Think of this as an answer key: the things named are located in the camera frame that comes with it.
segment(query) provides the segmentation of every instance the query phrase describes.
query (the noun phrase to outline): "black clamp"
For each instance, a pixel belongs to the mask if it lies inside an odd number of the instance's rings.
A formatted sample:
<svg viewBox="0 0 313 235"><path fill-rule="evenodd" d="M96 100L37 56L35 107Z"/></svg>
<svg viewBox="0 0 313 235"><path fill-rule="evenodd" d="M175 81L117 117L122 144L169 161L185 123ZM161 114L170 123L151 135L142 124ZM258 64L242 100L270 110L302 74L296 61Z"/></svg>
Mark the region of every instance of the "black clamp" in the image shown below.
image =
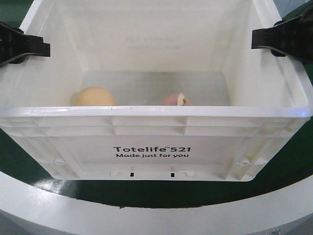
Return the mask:
<svg viewBox="0 0 313 235"><path fill-rule="evenodd" d="M0 66L20 64L29 55L50 57L50 44L42 37L25 35L19 28L0 22Z"/></svg>
<svg viewBox="0 0 313 235"><path fill-rule="evenodd" d="M274 56L288 55L303 63L313 63L313 5L291 20L253 30L251 48L269 48Z"/></svg>

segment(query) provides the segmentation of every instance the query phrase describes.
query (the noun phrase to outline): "green background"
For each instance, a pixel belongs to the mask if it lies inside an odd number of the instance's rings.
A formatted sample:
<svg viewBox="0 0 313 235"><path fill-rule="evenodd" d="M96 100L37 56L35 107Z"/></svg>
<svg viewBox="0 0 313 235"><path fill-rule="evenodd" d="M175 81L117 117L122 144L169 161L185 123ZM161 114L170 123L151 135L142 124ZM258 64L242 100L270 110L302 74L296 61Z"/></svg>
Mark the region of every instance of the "green background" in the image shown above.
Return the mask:
<svg viewBox="0 0 313 235"><path fill-rule="evenodd" d="M0 21L18 27L32 2L32 0L0 0ZM295 16L299 11L301 7L286 18ZM306 65L305 68L312 81L313 66ZM261 195L311 176L312 132L313 121L310 120L254 180L242 183L54 180L2 130L0 130L0 170L35 187L91 202L120 207L199 207Z"/></svg>

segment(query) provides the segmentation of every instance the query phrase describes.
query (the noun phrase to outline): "brown egg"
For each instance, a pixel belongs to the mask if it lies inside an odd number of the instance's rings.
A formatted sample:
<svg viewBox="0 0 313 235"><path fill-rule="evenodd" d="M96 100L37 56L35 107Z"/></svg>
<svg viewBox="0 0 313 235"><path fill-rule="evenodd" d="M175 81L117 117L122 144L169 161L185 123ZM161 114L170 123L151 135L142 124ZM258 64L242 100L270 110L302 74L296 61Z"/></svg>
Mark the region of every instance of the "brown egg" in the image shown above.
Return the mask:
<svg viewBox="0 0 313 235"><path fill-rule="evenodd" d="M192 105L190 100L185 97L183 93L170 94L165 97L160 105L171 105L171 106L190 106Z"/></svg>
<svg viewBox="0 0 313 235"><path fill-rule="evenodd" d="M75 99L75 106L114 106L111 92L101 87L87 87L81 90Z"/></svg>

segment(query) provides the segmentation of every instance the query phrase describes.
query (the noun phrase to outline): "pink eggshell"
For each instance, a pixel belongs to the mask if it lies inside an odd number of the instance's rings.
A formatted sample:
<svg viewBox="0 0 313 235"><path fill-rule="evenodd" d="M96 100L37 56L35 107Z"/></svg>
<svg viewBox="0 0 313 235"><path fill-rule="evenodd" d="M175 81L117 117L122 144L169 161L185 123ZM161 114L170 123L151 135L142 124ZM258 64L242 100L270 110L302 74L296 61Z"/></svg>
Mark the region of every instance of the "pink eggshell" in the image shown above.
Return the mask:
<svg viewBox="0 0 313 235"><path fill-rule="evenodd" d="M170 94L169 96L165 97L165 98L161 101L160 105L177 106L178 96L179 96L179 93ZM190 106L190 105L192 105L191 102L190 102L190 100L187 99L186 97L185 97L185 101L186 101L185 106Z"/></svg>

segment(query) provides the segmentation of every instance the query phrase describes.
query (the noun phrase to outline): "broken eggshell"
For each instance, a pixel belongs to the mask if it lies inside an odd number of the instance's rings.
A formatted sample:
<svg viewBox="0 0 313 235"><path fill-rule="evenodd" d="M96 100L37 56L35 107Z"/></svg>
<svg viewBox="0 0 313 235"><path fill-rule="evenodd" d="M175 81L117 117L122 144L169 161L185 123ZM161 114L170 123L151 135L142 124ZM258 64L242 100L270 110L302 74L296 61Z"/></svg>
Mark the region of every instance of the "broken eggshell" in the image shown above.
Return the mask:
<svg viewBox="0 0 313 235"><path fill-rule="evenodd" d="M192 105L190 100L185 97L183 93L174 93L165 97L160 105L170 105L170 106L190 106Z"/></svg>

